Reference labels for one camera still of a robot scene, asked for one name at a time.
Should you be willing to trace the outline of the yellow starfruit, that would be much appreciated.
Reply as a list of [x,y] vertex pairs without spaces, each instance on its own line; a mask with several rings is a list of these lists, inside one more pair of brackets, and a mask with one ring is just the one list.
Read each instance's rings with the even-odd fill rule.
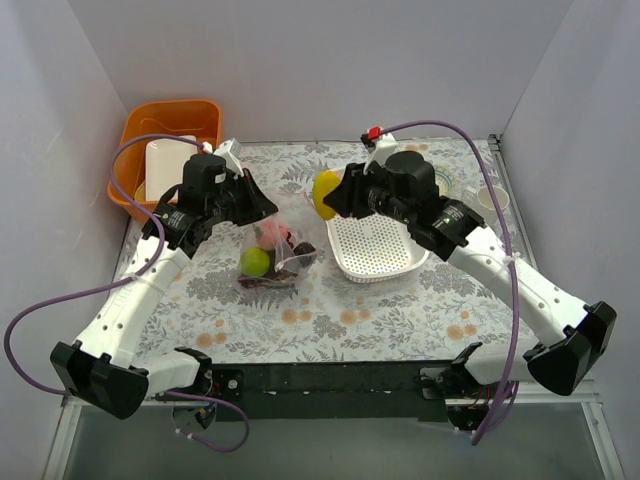
[[340,176],[331,170],[319,173],[313,183],[312,200],[314,208],[320,218],[324,221],[331,220],[336,212],[324,203],[327,195],[332,193],[341,183]]

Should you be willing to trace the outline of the pink peach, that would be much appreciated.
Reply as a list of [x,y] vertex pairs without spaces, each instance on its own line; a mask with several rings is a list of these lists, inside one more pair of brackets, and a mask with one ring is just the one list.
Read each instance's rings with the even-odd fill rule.
[[257,246],[263,250],[275,250],[290,237],[289,228],[277,220],[264,220],[254,228]]

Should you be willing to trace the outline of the clear zip top bag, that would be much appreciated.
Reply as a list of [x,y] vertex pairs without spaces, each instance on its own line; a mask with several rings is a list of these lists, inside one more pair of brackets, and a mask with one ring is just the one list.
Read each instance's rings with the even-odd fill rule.
[[[272,196],[272,200],[278,206],[279,212],[265,220],[277,220],[285,224],[290,230],[290,237],[287,242],[282,242],[275,250],[265,250],[271,257],[269,272],[285,270],[298,274],[297,281],[289,286],[292,287],[307,276],[311,266],[324,250],[326,243],[325,223],[316,212],[309,193],[278,193]],[[254,228],[262,221],[253,223],[244,230],[237,265],[237,279],[243,275],[240,269],[242,253],[250,247],[258,247]],[[317,250],[316,260],[306,268],[294,257],[293,253],[293,249],[301,242],[310,242]]]

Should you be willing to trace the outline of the green apple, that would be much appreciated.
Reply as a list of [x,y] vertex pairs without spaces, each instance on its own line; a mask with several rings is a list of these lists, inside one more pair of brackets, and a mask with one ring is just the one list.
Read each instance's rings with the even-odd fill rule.
[[240,257],[241,272],[247,277],[263,277],[269,272],[270,268],[270,254],[259,247],[250,247],[246,249]]

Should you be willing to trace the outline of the red grape bunch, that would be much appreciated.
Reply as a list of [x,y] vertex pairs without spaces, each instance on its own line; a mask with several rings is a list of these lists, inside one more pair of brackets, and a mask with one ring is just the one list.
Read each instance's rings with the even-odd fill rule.
[[244,289],[257,289],[285,288],[293,285],[297,279],[298,274],[281,270],[278,272],[268,272],[265,276],[256,278],[240,275],[237,281]]

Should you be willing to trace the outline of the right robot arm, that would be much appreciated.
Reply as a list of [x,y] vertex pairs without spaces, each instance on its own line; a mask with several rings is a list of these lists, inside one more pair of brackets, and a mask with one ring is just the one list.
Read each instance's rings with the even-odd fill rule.
[[617,314],[568,294],[526,261],[506,251],[484,219],[464,202],[443,196],[431,163],[415,151],[383,163],[349,163],[342,174],[318,174],[312,187],[321,218],[364,219],[374,214],[403,225],[410,238],[475,278],[511,307],[535,334],[535,347],[515,356],[513,381],[535,381],[568,396],[608,346]]

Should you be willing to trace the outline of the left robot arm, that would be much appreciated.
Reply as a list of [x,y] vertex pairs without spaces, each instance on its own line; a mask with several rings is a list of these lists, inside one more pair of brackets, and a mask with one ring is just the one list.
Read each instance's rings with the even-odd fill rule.
[[54,347],[50,360],[66,389],[118,419],[170,390],[193,400],[205,398],[213,386],[206,354],[176,347],[137,360],[139,339],[166,290],[214,226],[245,226],[277,211],[234,155],[222,150],[193,155],[184,164],[181,183],[161,197],[144,224],[124,285],[72,344]]

